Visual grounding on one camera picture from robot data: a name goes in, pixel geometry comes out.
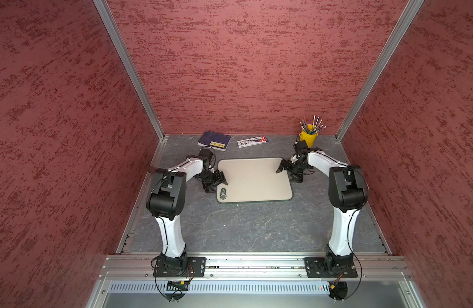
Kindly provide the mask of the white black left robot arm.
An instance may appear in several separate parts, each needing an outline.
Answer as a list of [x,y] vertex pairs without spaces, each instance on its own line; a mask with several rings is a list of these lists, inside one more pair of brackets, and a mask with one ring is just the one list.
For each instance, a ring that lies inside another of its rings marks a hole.
[[181,272],[188,268],[180,222],[187,182],[194,178],[202,184],[204,192],[215,194],[218,185],[227,183],[224,173],[216,169],[215,163],[215,152],[204,146],[197,155],[187,156],[180,164],[153,172],[146,209],[155,218],[161,232],[163,247],[157,259],[172,271]]

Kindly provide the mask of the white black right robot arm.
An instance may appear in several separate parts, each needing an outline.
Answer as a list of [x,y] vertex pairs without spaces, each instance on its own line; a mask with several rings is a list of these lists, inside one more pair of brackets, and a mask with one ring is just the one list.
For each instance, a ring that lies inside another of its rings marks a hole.
[[369,197],[369,186],[358,165],[346,164],[305,141],[294,143],[295,154],[280,162],[277,173],[286,171],[294,183],[301,183],[305,171],[320,171],[328,176],[328,197],[333,206],[333,230],[323,264],[329,272],[353,265],[352,240],[360,210]]

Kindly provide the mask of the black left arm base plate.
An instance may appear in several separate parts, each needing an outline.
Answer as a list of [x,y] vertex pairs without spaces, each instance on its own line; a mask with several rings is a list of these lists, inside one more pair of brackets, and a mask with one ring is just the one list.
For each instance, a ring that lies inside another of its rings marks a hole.
[[151,261],[153,275],[156,277],[182,277],[199,278],[204,277],[206,270],[205,257],[170,258],[160,255]]

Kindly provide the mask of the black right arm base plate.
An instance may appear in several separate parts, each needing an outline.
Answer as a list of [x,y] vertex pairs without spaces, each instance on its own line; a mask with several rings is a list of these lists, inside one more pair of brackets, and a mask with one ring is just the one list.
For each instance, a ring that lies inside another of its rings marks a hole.
[[304,268],[308,278],[357,278],[353,256],[306,257]]

